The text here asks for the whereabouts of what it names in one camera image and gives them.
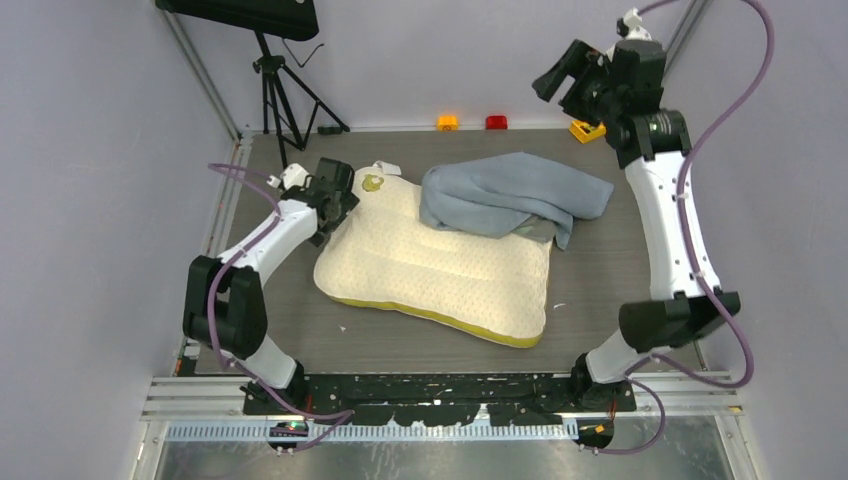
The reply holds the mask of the cream pillow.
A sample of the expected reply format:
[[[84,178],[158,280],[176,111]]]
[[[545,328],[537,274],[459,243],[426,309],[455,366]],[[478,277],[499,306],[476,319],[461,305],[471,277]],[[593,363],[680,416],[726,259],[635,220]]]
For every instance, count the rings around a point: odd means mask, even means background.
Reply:
[[[433,229],[420,186],[380,162],[355,173],[359,203],[318,256],[314,283],[340,303],[431,320],[532,348],[546,326],[550,243]]]

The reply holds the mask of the blue pillowcase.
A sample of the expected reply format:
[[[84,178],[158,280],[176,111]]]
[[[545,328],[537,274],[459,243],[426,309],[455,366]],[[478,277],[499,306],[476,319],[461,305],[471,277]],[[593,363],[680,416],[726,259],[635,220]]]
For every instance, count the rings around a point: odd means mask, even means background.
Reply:
[[[563,250],[577,220],[605,211],[614,185],[526,152],[437,165],[421,182],[419,219],[489,238],[519,234]]]

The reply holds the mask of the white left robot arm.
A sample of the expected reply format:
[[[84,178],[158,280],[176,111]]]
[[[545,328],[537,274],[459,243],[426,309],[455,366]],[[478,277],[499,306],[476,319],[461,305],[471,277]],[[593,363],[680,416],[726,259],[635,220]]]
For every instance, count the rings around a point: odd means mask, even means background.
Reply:
[[[254,171],[211,164],[262,195],[270,214],[234,246],[215,257],[200,255],[187,276],[182,330],[210,348],[222,366],[234,365],[258,385],[257,393],[284,414],[298,412],[307,398],[302,363],[268,333],[264,289],[270,276],[301,244],[326,243],[359,203],[355,171],[339,160],[322,158],[314,171],[290,164],[267,185],[251,182]]]

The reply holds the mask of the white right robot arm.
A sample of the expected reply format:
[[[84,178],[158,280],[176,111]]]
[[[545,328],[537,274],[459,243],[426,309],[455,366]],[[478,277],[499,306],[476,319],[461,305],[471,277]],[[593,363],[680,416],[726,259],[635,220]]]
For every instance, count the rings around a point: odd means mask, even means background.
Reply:
[[[610,53],[582,40],[532,84],[549,101],[568,77],[559,104],[569,116],[604,125],[606,141],[634,194],[650,263],[650,297],[619,309],[618,329],[582,354],[570,372],[572,401],[596,410],[626,377],[665,353],[701,340],[739,313],[708,262],[686,167],[692,149],[684,116],[661,105],[666,53],[653,40],[617,42]]]

